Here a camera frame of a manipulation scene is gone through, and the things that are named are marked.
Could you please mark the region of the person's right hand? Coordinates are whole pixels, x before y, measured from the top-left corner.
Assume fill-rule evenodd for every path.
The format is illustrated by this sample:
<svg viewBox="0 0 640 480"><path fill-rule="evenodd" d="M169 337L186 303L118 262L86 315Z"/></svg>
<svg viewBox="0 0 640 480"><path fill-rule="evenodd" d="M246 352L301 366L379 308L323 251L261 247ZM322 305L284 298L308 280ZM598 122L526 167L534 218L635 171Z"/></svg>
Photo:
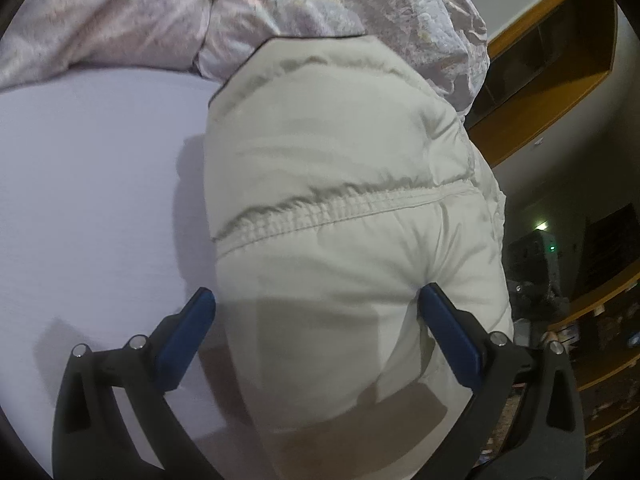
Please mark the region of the person's right hand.
<svg viewBox="0 0 640 480"><path fill-rule="evenodd" d="M557 341L562 344L563 347L568 349L579 342L579 330L575 326L566 326L555 332L554 330L548 330L541 336L542 344L550 344L552 341Z"/></svg>

